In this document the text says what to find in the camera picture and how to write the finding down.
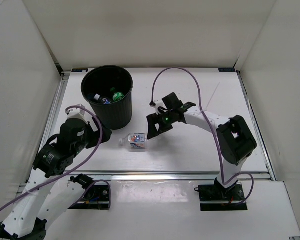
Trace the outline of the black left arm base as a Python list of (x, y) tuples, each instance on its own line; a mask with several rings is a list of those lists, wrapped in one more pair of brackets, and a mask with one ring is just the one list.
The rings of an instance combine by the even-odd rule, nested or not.
[(94, 180), (85, 174), (71, 176), (70, 181), (80, 184), (85, 192), (69, 210), (110, 210), (112, 192), (108, 181)]

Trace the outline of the clear water bottle orange label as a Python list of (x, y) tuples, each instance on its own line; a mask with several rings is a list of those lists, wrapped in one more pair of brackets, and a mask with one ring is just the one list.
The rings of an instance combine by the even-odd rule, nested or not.
[(146, 133), (129, 133), (127, 136), (119, 139), (118, 145), (129, 151), (145, 151), (149, 148)]

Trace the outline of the green soda bottle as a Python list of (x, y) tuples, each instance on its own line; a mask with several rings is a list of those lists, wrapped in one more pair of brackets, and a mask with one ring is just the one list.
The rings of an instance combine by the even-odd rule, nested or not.
[(112, 94), (112, 99), (114, 102), (118, 102), (125, 97), (125, 95), (122, 92), (118, 91), (115, 87), (112, 87), (110, 89), (110, 92)]

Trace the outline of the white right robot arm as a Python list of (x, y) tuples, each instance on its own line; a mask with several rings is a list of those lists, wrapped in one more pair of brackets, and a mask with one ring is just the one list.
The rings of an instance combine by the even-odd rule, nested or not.
[(216, 140), (220, 163), (220, 173), (214, 181), (214, 193), (220, 200), (226, 200), (232, 195), (244, 163), (257, 148), (257, 142), (242, 116), (222, 117), (188, 102), (172, 109), (160, 106), (146, 119), (148, 139), (172, 130), (176, 122), (196, 126), (211, 133)]

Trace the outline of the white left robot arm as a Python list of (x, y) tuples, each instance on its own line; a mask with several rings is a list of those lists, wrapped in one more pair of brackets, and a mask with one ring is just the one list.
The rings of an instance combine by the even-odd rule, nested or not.
[(0, 239), (43, 240), (48, 228), (78, 202), (90, 200), (95, 194), (96, 180), (85, 174), (71, 176), (69, 184), (50, 202), (46, 202), (55, 183), (67, 176), (65, 172), (75, 157), (85, 149), (97, 150), (108, 142), (112, 131), (94, 116), (70, 117), (38, 152), (30, 178), (22, 194), (7, 203), (13, 205), (9, 216), (0, 222)]

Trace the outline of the clear bottle blue label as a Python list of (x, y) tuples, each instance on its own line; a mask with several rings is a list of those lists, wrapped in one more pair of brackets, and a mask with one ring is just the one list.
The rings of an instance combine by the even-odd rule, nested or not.
[(110, 99), (110, 98), (107, 98), (107, 97), (102, 97), (100, 99), (100, 102), (104, 105), (107, 105), (107, 104), (111, 104), (113, 101)]

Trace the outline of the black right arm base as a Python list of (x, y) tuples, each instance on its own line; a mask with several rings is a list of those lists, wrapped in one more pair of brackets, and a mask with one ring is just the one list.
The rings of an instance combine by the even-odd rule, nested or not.
[(202, 212), (247, 211), (243, 187), (237, 184), (228, 193), (223, 194), (215, 185), (199, 185), (194, 188), (199, 194)]

